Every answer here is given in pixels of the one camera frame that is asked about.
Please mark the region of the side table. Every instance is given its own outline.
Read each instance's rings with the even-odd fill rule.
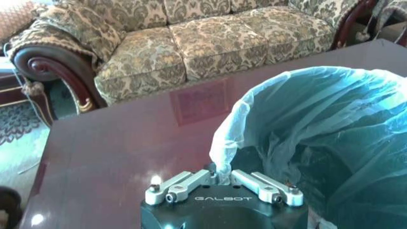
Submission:
[[[0,107],[28,102],[30,97],[42,120],[51,126],[55,120],[55,113],[50,107],[44,86],[40,82],[31,82],[18,73],[19,79],[24,84],[22,87],[14,74],[14,69],[15,66],[8,59],[0,57]]]

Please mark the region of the throw pillow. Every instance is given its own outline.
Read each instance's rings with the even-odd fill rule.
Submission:
[[[91,8],[75,1],[50,6],[39,20],[70,33],[106,62],[125,38],[125,33],[116,31]]]

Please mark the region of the trash can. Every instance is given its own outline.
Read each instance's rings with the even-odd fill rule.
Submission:
[[[261,170],[338,228],[407,228],[407,79],[343,67],[282,73],[237,102],[210,156],[222,184],[233,167]]]

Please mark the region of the screw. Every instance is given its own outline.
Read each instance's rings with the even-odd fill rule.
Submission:
[[[161,190],[161,185],[151,184],[150,187],[149,187],[149,190],[151,192],[158,192]]]
[[[291,185],[289,187],[289,192],[291,192],[293,194],[298,194],[299,193],[299,188],[295,185]]]
[[[177,195],[170,192],[167,195],[166,195],[166,200],[170,204],[173,204],[175,201],[177,201]]]
[[[274,195],[274,197],[273,197],[273,202],[278,204],[278,203],[281,203],[282,201],[283,201],[282,195],[281,195],[281,194]]]

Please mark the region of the sofa back cushion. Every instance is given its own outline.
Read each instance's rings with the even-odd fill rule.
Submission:
[[[167,24],[163,0],[78,0],[90,6],[118,30],[127,32]]]
[[[170,24],[231,12],[230,0],[165,0],[165,4]]]
[[[231,11],[242,12],[261,7],[286,6],[289,0],[231,0]]]

